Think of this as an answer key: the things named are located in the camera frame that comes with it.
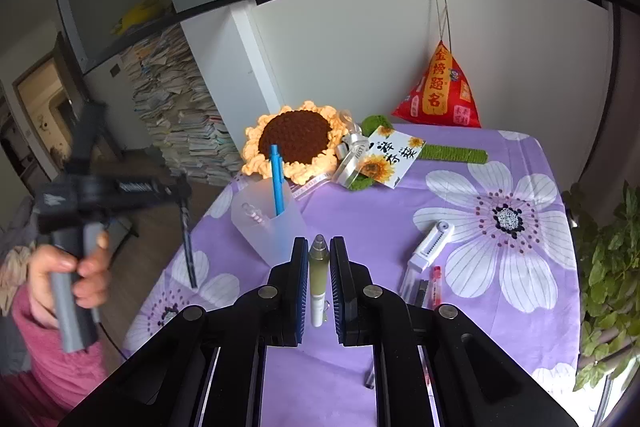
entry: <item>pen holder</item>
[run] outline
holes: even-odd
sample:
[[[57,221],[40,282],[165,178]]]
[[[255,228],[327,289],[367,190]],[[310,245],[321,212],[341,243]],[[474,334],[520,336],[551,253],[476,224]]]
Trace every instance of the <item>pen holder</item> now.
[[[254,250],[270,267],[287,263],[291,259],[293,240],[305,237],[306,224],[287,183],[282,184],[284,212],[276,216],[271,178],[243,188],[231,203],[231,221]],[[258,223],[242,207],[251,205],[260,214]]]

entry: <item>gray handle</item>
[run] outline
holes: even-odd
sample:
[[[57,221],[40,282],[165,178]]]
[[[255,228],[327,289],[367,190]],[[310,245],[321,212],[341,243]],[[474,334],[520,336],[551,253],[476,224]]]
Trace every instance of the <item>gray handle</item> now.
[[[77,259],[84,257],[84,231],[76,229],[56,230],[51,234],[55,247],[64,250]],[[62,338],[62,349],[72,353],[86,349],[98,340],[92,311],[76,304],[76,297],[71,290],[80,276],[73,273],[52,273],[50,275],[51,290],[56,304],[56,316]]]

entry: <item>person's arm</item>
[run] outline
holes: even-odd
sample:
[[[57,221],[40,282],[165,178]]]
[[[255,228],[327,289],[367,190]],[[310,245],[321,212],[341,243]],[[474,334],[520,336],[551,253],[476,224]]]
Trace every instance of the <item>person's arm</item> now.
[[[30,260],[28,283],[15,296],[12,313],[31,355],[31,371],[5,383],[39,425],[60,420],[106,377],[100,342],[76,353],[62,351],[49,274],[77,269],[82,279],[73,286],[76,302],[97,307],[107,299],[107,247],[107,235],[98,236],[98,248],[80,263],[57,248],[39,247]]]

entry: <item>silver screw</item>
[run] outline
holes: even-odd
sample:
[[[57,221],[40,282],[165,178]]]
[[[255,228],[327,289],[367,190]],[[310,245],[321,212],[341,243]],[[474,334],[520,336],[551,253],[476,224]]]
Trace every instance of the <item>silver screw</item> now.
[[[200,306],[188,306],[182,310],[182,317],[186,321],[197,321],[202,317],[202,308]]]
[[[278,294],[278,289],[274,286],[262,286],[258,289],[258,295],[263,299],[273,299]]]
[[[438,313],[446,319],[455,319],[458,316],[458,308],[451,304],[443,304],[438,308]]]
[[[364,286],[362,293],[367,297],[371,297],[372,299],[377,299],[382,295],[382,288],[377,286],[376,284],[370,284],[369,286]]]

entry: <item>floral tablecloth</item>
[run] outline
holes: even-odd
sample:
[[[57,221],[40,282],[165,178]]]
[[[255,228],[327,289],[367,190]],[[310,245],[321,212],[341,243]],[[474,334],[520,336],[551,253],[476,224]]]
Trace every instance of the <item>floral tablecloth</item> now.
[[[580,327],[577,271],[564,206],[539,143],[486,129],[396,129],[428,143],[482,148],[489,162],[419,160],[393,190],[324,185],[298,202],[306,237],[343,235],[350,259],[369,267],[374,283],[397,290],[424,232],[447,219],[454,234],[436,262],[443,301],[462,309],[553,396],[569,393]],[[184,306],[227,306],[266,281],[268,266],[229,212],[234,194],[250,182],[242,176],[228,185],[193,230],[196,293],[180,250],[130,327],[129,352]],[[262,425],[375,425],[375,394],[363,385],[371,353],[340,346],[332,319],[321,328],[307,323],[299,348],[269,348]]]

